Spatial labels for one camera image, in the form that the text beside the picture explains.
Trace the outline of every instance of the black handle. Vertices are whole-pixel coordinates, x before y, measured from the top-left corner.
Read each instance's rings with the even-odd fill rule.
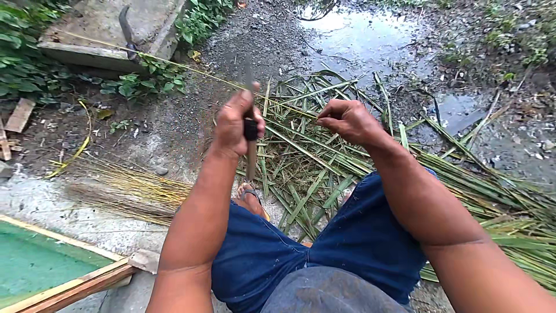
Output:
[[[244,136],[247,141],[257,140],[257,122],[244,119]]]

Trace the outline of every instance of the hand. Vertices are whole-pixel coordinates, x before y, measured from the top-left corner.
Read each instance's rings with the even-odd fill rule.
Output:
[[[255,91],[259,83],[254,82]],[[238,91],[220,110],[216,125],[216,139],[212,146],[228,157],[239,158],[247,153],[247,140],[244,137],[243,116],[253,103],[253,94],[247,90]],[[257,122],[257,137],[265,133],[265,120],[261,111],[253,106],[253,116]]]
[[[355,100],[330,100],[319,114],[316,124],[340,134],[344,140],[356,145],[367,146],[385,135],[388,136],[365,106]]]

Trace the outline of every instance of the flip-flop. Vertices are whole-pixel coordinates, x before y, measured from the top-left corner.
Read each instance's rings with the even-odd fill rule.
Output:
[[[265,219],[267,222],[270,222],[270,215],[269,215],[268,213],[266,213],[265,209],[262,207],[261,199],[259,199],[259,196],[255,193],[255,190],[254,190],[254,189],[244,189],[243,192],[242,192],[241,195],[240,195],[240,199],[241,199],[242,201],[246,202],[246,201],[245,201],[245,194],[247,194],[247,193],[250,193],[250,194],[254,195],[255,198],[257,198],[257,200],[259,201],[259,204],[261,205],[262,212],[263,212],[264,215],[265,215],[265,218],[264,218],[264,219]]]

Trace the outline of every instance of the denim shorts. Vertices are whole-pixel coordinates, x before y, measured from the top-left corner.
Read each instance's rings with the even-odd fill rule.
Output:
[[[425,261],[419,243],[392,214],[380,175],[373,172],[357,184],[311,248],[232,201],[226,237],[212,264],[212,290],[234,313],[259,312],[289,273],[330,266],[407,305]]]

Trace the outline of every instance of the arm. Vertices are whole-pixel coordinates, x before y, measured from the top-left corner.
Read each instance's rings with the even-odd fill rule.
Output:
[[[362,145],[390,208],[420,242],[458,312],[554,312],[556,301],[490,239],[461,203],[357,101],[330,101],[318,125]]]
[[[239,157],[247,152],[243,114],[251,104],[251,93],[240,92],[219,113],[215,141],[164,241],[147,312],[212,312],[212,260],[226,236],[230,190]],[[254,115],[262,137],[265,123],[255,107]]]

